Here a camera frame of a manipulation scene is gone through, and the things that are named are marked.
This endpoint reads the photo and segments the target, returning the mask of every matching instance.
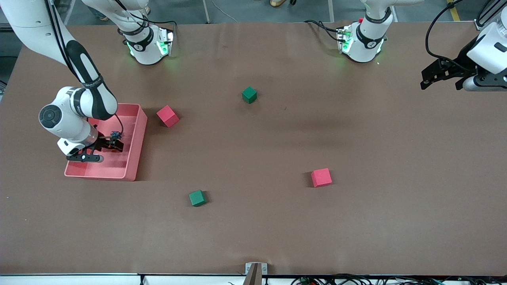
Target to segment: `red cube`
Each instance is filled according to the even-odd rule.
[[[312,172],[312,181],[314,187],[327,186],[333,181],[331,180],[331,174],[328,168],[315,170]]]
[[[157,112],[157,116],[159,116],[159,118],[168,128],[172,127],[179,121],[176,113],[167,105]]]

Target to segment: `pink tray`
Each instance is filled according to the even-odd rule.
[[[68,161],[65,176],[91,180],[135,180],[148,118],[138,104],[118,104],[116,114],[124,127],[121,139],[124,144],[123,152],[115,153],[108,150],[95,152],[104,157],[104,161],[99,163]],[[98,131],[104,135],[109,135],[112,130],[121,130],[116,117],[111,117],[106,121],[95,119],[88,121],[92,125],[97,125]]]

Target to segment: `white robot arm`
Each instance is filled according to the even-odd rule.
[[[408,6],[424,0],[360,0],[366,6],[362,22],[339,30],[338,49],[357,62],[371,61],[384,43],[385,32],[392,23],[391,6]]]
[[[154,64],[169,55],[173,31],[160,28],[145,19],[139,10],[148,0],[82,0],[106,15],[127,40],[130,54],[141,64]]]
[[[444,56],[422,71],[421,89],[450,78],[461,78],[456,89],[466,91],[507,90],[507,8],[451,60]]]
[[[75,155],[91,145],[97,150],[121,151],[123,144],[115,138],[105,141],[86,118],[107,120],[116,113],[118,103],[90,55],[68,32],[49,1],[0,0],[0,6],[14,33],[29,49],[68,66],[83,85],[62,88],[54,101],[42,108],[41,125],[61,138],[58,146],[68,159],[99,162],[101,156],[85,153],[77,159]]]

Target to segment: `gray floor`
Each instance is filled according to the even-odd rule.
[[[292,6],[286,1],[278,8],[271,7],[268,0],[205,0],[211,23],[234,22],[225,13],[239,22],[302,22],[304,20],[321,20],[333,22],[339,20],[355,21],[363,17],[364,5],[359,0],[298,0]],[[461,20],[473,20],[485,0],[466,0],[456,6]],[[395,21],[427,22],[446,6],[446,0],[425,0],[423,3],[396,7]],[[203,0],[150,0],[153,21],[174,20],[178,24],[203,24],[207,22]],[[60,0],[59,12],[62,20],[68,25],[112,25],[95,18],[81,0]],[[447,11],[440,21],[452,21]],[[0,10],[0,23],[6,23]],[[19,54],[21,42],[13,33],[0,33],[0,80],[8,82],[15,56]]]
[[[69,25],[112,24],[96,19],[81,1],[67,1],[70,1],[71,8],[64,17]],[[206,3],[211,23],[234,22],[215,5],[239,22],[354,21],[363,17],[365,11],[359,0],[299,0],[294,6],[287,1],[278,8],[271,7],[267,0],[206,0]],[[404,22],[431,21],[445,5],[445,0],[426,0],[415,6],[397,7],[396,15],[399,21]],[[202,0],[151,0],[149,6],[152,9],[150,19],[154,21],[174,20],[178,24],[207,22]],[[451,14],[447,12],[440,20],[452,21]]]

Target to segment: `person's foot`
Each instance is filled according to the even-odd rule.
[[[269,4],[273,7],[278,7],[278,6],[282,5],[283,2],[285,2],[285,0],[270,0]]]

